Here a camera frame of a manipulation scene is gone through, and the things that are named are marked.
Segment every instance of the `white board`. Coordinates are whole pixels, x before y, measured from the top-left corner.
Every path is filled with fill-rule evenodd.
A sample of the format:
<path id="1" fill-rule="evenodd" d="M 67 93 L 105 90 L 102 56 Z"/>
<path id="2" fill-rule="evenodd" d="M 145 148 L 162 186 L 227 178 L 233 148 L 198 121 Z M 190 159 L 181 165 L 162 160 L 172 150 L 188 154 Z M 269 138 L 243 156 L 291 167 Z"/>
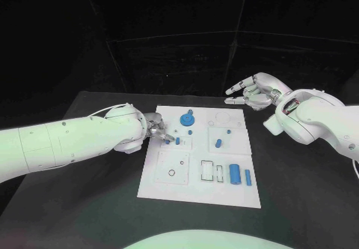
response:
<path id="1" fill-rule="evenodd" d="M 194 124 L 184 127 L 180 116 L 188 109 Z M 162 116 L 165 132 L 178 137 L 180 143 L 149 139 L 136 197 L 260 208 L 242 110 L 157 106 L 155 112 Z M 213 163 L 211 181 L 201 179 L 201 161 L 206 174 L 207 162 Z M 239 185 L 230 184 L 233 163 L 239 165 Z M 245 170 L 250 172 L 252 186 L 246 186 Z"/>

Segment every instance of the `cable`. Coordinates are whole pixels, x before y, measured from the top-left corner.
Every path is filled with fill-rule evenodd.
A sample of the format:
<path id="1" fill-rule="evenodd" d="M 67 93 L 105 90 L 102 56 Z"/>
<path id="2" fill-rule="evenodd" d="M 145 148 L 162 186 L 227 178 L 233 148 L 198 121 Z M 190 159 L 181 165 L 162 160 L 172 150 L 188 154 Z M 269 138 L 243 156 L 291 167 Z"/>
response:
<path id="1" fill-rule="evenodd" d="M 97 114 L 99 112 L 102 112 L 102 111 L 105 111 L 105 110 L 108 110 L 108 109 L 113 109 L 113 108 L 116 108 L 116 107 L 119 107 L 119 106 L 125 106 L 125 104 L 109 106 L 109 107 L 106 107 L 105 109 L 97 110 L 95 113 L 92 113 L 90 115 L 87 115 L 87 117 L 93 116 L 93 115 Z"/>
<path id="2" fill-rule="evenodd" d="M 353 170 L 354 170 L 354 173 L 356 173 L 356 176 L 357 176 L 357 179 L 359 179 L 359 172 L 357 172 L 357 169 L 356 169 L 354 160 L 353 160 Z"/>

